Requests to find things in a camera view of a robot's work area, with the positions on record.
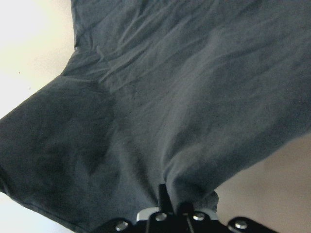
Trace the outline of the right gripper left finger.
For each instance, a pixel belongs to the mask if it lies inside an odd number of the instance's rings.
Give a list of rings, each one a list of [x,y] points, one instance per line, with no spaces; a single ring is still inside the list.
[[[164,183],[158,187],[158,208],[160,212],[174,214],[171,199],[169,197],[167,187]]]

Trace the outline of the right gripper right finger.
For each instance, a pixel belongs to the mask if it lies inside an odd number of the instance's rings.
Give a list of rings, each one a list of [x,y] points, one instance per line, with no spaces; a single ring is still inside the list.
[[[191,216],[194,213],[194,206],[190,202],[180,203],[177,207],[178,216]]]

